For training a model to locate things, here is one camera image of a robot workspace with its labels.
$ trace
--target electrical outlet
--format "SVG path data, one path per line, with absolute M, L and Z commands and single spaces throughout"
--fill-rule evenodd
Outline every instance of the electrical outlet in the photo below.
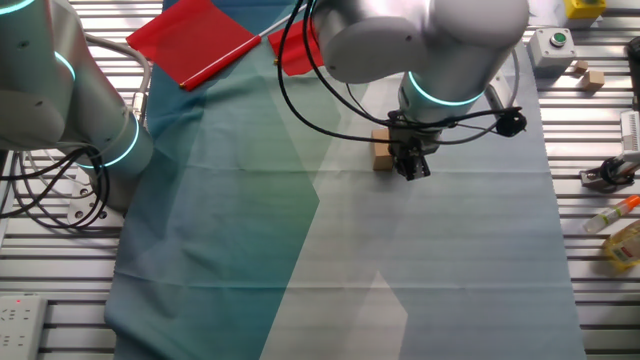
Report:
M 39 296 L 0 297 L 0 359 L 36 359 L 46 308 Z

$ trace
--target teal fabric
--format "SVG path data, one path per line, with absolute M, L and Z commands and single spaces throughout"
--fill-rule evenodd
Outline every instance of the teal fabric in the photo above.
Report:
M 290 5 L 214 3 L 254 33 Z M 373 173 L 369 145 L 300 124 L 266 43 L 193 93 L 156 67 L 156 150 L 105 314 L 116 359 L 584 359 L 531 66 L 522 72 L 527 133 L 443 147 L 433 176 L 407 183 Z M 381 114 L 397 106 L 397 80 L 356 93 Z M 323 127 L 374 128 L 312 76 L 287 85 Z
M 214 3 L 254 33 L 285 14 L 277 1 Z M 282 116 L 265 76 L 274 69 L 266 41 L 192 93 L 155 67 L 156 149 L 127 214 L 106 311 L 117 357 L 259 357 L 317 208 L 310 174 L 330 142 Z M 289 83 L 335 128 L 333 101 L 309 80 Z M 303 135 L 294 143 L 290 133 Z M 298 150 L 308 147 L 303 164 Z

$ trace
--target wooden block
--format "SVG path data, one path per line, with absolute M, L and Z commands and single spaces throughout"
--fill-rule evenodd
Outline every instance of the wooden block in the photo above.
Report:
M 574 73 L 576 73 L 577 75 L 584 75 L 587 73 L 587 71 L 589 71 L 589 63 L 584 61 L 584 60 L 580 60 L 576 63 L 576 67 L 574 69 Z
M 589 71 L 580 81 L 580 88 L 589 92 L 596 92 L 604 86 L 604 73 L 602 71 Z
M 372 139 L 389 140 L 389 129 L 373 130 Z M 393 156 L 389 152 L 389 144 L 372 143 L 373 171 L 392 171 Z

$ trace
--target metal rail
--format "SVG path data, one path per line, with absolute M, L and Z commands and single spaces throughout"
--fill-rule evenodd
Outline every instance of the metal rail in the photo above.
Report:
M 75 0 L 85 29 L 124 43 L 125 37 L 158 15 L 159 0 Z M 611 279 L 600 252 L 607 234 L 640 219 L 640 209 L 606 230 L 584 236 L 572 225 L 595 215 L 602 206 L 640 193 L 640 183 L 613 195 L 580 186 L 578 171 L 618 155 L 619 114 L 631 107 L 631 81 L 623 46 L 640 36 L 640 1 L 608 0 L 609 9 L 597 30 L 574 32 L 580 59 L 607 75 L 607 85 L 593 96 L 577 89 L 570 75 L 538 84 L 551 173 L 565 228 L 565 246 L 576 305 L 589 360 L 640 359 L 640 268 Z M 531 36 L 527 32 L 525 40 Z M 125 100 L 139 85 L 141 68 L 109 50 L 91 52 Z M 42 164 L 51 162 L 38 154 Z M 36 191 L 42 184 L 34 181 Z M 58 190 L 71 193 L 61 181 Z M 17 196 L 26 196 L 21 187 Z M 51 197 L 49 211 L 66 216 L 67 200 Z M 117 238 L 68 238 L 26 217 L 9 221 L 0 249 L 0 296 L 38 292 L 49 300 L 42 360 L 111 360 L 115 336 L 103 320 L 104 304 L 118 246 Z

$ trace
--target yellow object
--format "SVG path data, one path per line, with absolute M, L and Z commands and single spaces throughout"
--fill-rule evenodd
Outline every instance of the yellow object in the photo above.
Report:
M 607 9 L 607 0 L 564 0 L 567 19 L 596 19 Z
M 602 247 L 616 268 L 621 271 L 640 264 L 640 221 L 612 235 Z

